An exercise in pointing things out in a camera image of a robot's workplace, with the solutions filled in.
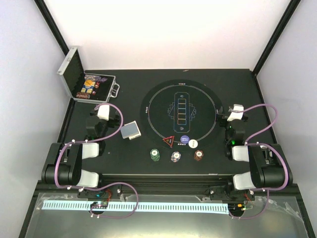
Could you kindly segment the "blue white poker chip stack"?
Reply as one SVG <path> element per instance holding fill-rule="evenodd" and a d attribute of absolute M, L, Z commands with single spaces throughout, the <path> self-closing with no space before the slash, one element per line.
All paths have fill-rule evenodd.
<path fill-rule="evenodd" d="M 178 162 L 180 160 L 180 158 L 181 158 L 180 152 L 175 151 L 171 154 L 171 161 L 174 163 Z"/>

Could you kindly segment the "red triangular all-in button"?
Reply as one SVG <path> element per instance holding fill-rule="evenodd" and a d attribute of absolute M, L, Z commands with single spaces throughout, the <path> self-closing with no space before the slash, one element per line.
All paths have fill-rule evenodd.
<path fill-rule="evenodd" d="M 169 136 L 162 139 L 170 148 L 173 147 L 174 144 L 174 136 Z"/>

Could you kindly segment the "purple small blind button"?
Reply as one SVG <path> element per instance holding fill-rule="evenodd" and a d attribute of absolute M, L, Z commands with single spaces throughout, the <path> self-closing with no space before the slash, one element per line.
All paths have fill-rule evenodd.
<path fill-rule="evenodd" d="M 187 135 L 182 135 L 182 136 L 180 137 L 180 141 L 181 141 L 182 144 L 188 144 L 189 141 L 190 141 L 190 138 L 189 138 L 189 136 L 187 136 Z"/>

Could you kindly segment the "green poker chip stack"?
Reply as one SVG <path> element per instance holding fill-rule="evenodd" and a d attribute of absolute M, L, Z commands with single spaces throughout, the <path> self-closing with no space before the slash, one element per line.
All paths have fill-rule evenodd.
<path fill-rule="evenodd" d="M 160 153 L 158 149 L 152 149 L 150 151 L 150 157 L 154 162 L 157 162 L 160 160 Z"/>

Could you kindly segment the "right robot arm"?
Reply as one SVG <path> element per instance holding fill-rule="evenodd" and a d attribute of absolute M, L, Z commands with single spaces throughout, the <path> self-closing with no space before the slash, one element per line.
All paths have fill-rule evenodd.
<path fill-rule="evenodd" d="M 248 117 L 245 112 L 259 107 L 270 107 L 275 118 L 268 126 L 245 137 Z M 225 187 L 225 194 L 231 200 L 238 199 L 243 190 L 278 191 L 293 184 L 293 174 L 279 144 L 252 143 L 251 139 L 269 130 L 276 122 L 278 110 L 270 104 L 258 104 L 249 108 L 235 104 L 225 115 L 222 109 L 216 113 L 216 121 L 225 128 L 224 152 L 228 159 L 249 164 L 249 170 L 233 176 L 233 183 Z"/>

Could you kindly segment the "white dealer button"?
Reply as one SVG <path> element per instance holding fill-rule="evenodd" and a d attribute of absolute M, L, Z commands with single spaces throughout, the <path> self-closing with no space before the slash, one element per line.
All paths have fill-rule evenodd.
<path fill-rule="evenodd" d="M 198 142 L 197 142 L 197 140 L 195 140 L 195 139 L 191 139 L 189 142 L 188 142 L 188 145 L 189 145 L 189 147 L 190 148 L 197 148 L 198 147 Z"/>

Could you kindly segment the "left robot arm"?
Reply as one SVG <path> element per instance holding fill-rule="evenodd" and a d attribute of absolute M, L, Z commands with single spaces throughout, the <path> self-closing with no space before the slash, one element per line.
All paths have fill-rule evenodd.
<path fill-rule="evenodd" d="M 86 119 L 87 135 L 83 141 L 72 140 L 66 144 L 53 143 L 50 146 L 41 181 L 58 188 L 85 188 L 95 197 L 103 197 L 106 185 L 100 182 L 100 175 L 82 169 L 85 159 L 101 156 L 106 140 L 115 136 L 123 126 L 121 110 L 110 103 L 97 105 Z"/>

